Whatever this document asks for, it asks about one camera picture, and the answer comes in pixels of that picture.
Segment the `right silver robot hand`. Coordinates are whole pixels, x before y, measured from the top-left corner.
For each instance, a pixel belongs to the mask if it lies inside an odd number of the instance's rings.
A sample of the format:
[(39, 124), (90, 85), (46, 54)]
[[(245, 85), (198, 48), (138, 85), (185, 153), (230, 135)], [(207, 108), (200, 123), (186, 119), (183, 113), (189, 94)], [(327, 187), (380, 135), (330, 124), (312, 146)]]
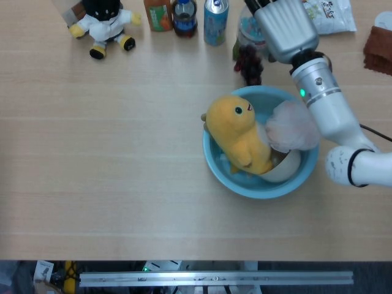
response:
[(244, 0), (244, 3), (278, 62), (291, 64), (302, 51), (317, 49), (319, 35), (302, 0)]

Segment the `purple grape bunch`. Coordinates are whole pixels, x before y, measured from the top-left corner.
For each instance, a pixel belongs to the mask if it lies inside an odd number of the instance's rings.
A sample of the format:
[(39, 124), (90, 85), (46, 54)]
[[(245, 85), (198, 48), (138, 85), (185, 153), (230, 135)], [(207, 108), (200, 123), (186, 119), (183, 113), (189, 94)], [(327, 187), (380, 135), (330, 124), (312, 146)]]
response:
[(233, 70), (241, 74), (247, 86), (262, 84), (262, 60), (253, 45), (242, 45), (236, 40), (232, 59), (235, 62)]

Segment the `pink mesh bath loofah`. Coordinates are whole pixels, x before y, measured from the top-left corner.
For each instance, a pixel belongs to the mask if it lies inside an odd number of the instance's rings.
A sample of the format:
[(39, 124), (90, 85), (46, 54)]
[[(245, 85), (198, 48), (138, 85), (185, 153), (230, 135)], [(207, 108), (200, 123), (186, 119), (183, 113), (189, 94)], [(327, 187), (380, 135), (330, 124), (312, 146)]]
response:
[(318, 146), (321, 135), (308, 109), (298, 102), (284, 101), (273, 110), (265, 124), (273, 149), (281, 153), (307, 151)]

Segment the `yellow plush toy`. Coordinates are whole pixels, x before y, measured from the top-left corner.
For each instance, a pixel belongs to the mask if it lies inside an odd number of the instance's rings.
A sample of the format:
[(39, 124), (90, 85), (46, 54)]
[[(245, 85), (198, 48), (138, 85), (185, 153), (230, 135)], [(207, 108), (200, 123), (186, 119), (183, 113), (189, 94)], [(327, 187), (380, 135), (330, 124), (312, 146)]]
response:
[(235, 95), (212, 102), (201, 115), (203, 127), (223, 150), (230, 172), (262, 175), (273, 169), (271, 147), (262, 139), (252, 104)]

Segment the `beige bowl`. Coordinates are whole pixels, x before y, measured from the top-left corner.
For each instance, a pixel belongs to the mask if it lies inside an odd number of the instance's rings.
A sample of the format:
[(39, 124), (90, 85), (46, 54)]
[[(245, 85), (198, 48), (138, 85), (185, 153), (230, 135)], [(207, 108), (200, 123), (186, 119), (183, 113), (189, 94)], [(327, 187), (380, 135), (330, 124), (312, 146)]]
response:
[(271, 160), (273, 168), (260, 177), (271, 183), (280, 183), (290, 179), (301, 164), (301, 154), (298, 150), (291, 150), (288, 153), (281, 153), (272, 150)]

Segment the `black plush doll white coat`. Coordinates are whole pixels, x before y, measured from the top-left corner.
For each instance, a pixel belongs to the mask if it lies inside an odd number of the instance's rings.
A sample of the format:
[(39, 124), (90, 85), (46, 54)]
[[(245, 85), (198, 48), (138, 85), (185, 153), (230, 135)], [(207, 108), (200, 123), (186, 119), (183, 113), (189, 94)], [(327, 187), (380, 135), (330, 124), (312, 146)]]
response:
[(88, 33), (94, 43), (89, 54), (94, 59), (106, 57), (109, 42), (117, 42), (125, 51), (135, 47), (135, 39), (124, 33), (124, 26), (141, 25), (141, 15), (122, 8), (120, 0), (82, 0), (85, 8), (84, 17), (69, 27), (74, 38), (81, 38)]

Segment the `clear jar of blue clips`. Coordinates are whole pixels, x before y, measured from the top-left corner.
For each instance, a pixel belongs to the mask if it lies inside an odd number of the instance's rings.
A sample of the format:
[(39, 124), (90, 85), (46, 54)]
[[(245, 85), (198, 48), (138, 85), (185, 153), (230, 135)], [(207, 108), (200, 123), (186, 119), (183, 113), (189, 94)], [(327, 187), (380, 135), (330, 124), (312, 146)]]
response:
[(247, 6), (243, 7), (239, 16), (237, 41), (241, 46), (252, 45), (260, 56), (268, 56), (265, 38)]

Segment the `white green snack bag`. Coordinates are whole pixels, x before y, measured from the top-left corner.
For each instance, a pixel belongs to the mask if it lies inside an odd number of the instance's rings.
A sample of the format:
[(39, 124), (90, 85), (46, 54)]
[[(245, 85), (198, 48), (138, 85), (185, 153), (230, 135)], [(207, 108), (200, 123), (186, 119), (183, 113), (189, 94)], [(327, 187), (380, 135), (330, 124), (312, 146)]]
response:
[(302, 0), (319, 35), (357, 32), (350, 0)]

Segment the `folded brown cloth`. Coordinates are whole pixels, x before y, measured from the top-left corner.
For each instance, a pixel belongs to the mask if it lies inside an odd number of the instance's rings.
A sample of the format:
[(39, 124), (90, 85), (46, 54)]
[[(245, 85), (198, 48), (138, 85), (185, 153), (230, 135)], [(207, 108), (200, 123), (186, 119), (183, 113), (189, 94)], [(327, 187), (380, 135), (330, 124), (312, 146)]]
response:
[(392, 31), (373, 26), (363, 53), (365, 69), (392, 76)]

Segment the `cola bottle blue label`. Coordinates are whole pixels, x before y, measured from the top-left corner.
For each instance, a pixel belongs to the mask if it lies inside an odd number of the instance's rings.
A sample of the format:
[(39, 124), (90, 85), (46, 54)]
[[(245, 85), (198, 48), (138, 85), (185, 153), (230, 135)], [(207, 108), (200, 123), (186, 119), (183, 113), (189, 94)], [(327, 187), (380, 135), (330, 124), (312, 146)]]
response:
[(197, 3), (195, 0), (172, 2), (173, 28), (179, 37), (191, 38), (197, 30)]

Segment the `orange juice bottle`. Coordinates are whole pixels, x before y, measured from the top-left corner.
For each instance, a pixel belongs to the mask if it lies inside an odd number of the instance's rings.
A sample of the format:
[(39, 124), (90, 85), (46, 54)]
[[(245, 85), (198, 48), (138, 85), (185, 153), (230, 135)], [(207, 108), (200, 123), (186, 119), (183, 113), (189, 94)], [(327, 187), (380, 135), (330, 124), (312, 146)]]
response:
[(150, 30), (166, 32), (173, 29), (171, 0), (143, 0)]

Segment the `light blue plastic basin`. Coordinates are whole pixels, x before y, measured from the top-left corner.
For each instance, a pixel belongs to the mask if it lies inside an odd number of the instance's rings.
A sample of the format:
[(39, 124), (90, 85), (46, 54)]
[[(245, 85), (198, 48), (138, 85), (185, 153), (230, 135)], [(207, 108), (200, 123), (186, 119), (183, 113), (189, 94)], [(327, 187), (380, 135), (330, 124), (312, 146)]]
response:
[[(270, 86), (246, 86), (234, 90), (232, 94), (251, 103), (258, 123), (265, 123), (274, 108), (283, 101), (298, 101), (289, 92)], [(203, 132), (202, 142), (206, 162), (217, 180), (234, 193), (254, 199), (277, 198), (293, 192), (311, 175), (319, 156), (318, 147), (308, 151), (298, 151), (298, 168), (291, 177), (274, 183), (256, 175), (248, 175), (245, 171), (230, 173), (228, 159), (207, 131)]]

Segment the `small brown white box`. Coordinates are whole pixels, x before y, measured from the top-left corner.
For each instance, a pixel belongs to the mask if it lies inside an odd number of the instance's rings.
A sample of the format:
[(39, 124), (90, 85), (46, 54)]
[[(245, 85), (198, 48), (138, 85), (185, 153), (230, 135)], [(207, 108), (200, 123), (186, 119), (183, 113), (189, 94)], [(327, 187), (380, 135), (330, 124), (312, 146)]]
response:
[(86, 14), (82, 0), (63, 0), (64, 10), (61, 16), (68, 27), (80, 21)]

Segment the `yellow pole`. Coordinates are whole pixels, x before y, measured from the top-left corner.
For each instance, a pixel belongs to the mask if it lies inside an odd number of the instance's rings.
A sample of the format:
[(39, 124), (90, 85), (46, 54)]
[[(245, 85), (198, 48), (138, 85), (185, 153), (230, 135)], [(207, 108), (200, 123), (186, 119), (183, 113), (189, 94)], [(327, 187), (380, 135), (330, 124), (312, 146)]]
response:
[(65, 261), (65, 278), (63, 290), (65, 294), (75, 294), (77, 283), (77, 266), (74, 261)]

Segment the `aluminium rail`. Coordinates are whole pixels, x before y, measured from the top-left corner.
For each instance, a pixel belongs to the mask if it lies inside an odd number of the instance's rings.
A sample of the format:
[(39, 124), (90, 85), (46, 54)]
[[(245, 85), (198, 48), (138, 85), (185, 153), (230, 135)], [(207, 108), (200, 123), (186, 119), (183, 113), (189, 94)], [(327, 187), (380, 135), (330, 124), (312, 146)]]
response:
[(82, 273), (80, 287), (352, 285), (351, 271), (142, 271)]

